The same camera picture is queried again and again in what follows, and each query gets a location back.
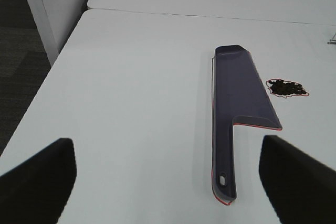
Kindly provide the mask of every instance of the pile of coffee beans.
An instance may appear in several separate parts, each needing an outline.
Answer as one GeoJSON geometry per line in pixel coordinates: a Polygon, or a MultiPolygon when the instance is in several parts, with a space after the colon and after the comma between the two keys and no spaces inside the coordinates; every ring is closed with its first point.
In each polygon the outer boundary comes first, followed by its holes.
{"type": "Polygon", "coordinates": [[[301,95],[307,94],[307,92],[303,89],[301,84],[296,84],[295,82],[285,82],[284,80],[276,80],[276,81],[268,81],[269,84],[272,84],[270,87],[272,90],[272,94],[278,95],[301,95]]]}

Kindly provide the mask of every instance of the white wall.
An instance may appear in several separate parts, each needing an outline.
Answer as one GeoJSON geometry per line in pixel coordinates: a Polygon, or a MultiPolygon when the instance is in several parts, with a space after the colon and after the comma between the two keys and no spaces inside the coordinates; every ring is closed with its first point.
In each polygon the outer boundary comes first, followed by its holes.
{"type": "Polygon", "coordinates": [[[51,65],[73,29],[86,0],[28,0],[51,65]]]}

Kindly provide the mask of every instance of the gray carpet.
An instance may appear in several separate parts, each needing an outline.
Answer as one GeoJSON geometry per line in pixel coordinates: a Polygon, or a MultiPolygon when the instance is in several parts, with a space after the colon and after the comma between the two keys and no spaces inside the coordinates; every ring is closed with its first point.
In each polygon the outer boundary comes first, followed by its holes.
{"type": "Polygon", "coordinates": [[[50,64],[27,0],[0,0],[0,6],[1,154],[49,72],[50,64]]]}

